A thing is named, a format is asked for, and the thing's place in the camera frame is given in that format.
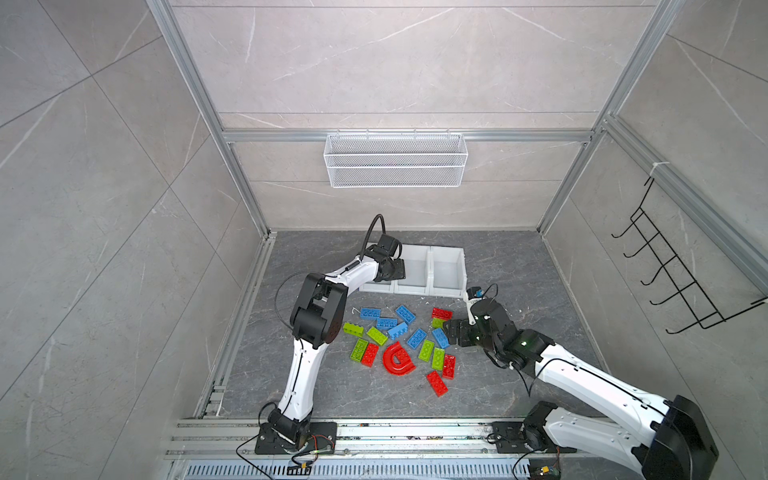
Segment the white three-compartment bin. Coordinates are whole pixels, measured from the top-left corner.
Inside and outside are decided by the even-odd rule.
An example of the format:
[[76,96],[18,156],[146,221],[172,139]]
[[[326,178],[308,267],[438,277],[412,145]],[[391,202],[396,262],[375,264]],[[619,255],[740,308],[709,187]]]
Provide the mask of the white three-compartment bin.
[[401,258],[402,280],[369,282],[361,292],[435,296],[460,299],[467,289],[465,254],[462,248],[405,244]]

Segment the red lego brick bottom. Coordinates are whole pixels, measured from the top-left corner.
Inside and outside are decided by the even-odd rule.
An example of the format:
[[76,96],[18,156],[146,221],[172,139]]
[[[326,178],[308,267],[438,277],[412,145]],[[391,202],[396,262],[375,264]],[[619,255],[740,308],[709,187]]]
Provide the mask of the red lego brick bottom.
[[437,371],[431,371],[428,373],[426,375],[426,379],[437,397],[442,397],[448,392],[448,387]]

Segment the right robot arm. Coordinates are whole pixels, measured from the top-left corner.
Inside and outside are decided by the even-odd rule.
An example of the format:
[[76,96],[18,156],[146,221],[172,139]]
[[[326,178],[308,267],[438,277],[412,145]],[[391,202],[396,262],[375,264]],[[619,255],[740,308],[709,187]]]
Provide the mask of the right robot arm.
[[558,387],[600,412],[591,418],[552,402],[539,402],[517,433],[501,442],[530,452],[557,447],[584,451],[646,479],[707,479],[719,450],[700,407],[678,395],[669,400],[627,384],[586,363],[549,336],[520,329],[491,298],[472,299],[468,315],[446,321],[450,342],[478,346],[502,369],[532,384]]

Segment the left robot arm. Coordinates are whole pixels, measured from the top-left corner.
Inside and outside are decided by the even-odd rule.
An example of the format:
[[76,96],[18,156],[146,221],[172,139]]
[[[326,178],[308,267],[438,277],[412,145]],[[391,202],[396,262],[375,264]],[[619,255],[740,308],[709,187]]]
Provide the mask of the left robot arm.
[[310,436],[313,394],[328,345],[342,329],[350,294],[369,282],[402,280],[402,243],[383,234],[375,244],[363,243],[354,259],[330,273],[310,273],[304,279],[290,315],[293,355],[282,398],[268,416],[271,429],[301,449]]

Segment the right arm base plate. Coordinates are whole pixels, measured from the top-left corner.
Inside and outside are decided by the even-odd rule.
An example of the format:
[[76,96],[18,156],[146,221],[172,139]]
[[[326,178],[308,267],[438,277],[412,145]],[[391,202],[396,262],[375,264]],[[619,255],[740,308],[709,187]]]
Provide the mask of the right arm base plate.
[[501,454],[577,453],[578,450],[556,445],[540,426],[530,426],[522,421],[493,422],[485,441]]

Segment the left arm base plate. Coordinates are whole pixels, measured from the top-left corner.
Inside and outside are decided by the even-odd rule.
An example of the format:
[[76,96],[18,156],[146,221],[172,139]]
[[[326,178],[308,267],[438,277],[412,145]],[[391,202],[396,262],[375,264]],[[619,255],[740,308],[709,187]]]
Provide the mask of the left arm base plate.
[[254,453],[257,455],[309,453],[311,450],[335,449],[338,424],[331,421],[312,421],[307,428],[294,437],[278,432],[270,423],[260,424]]

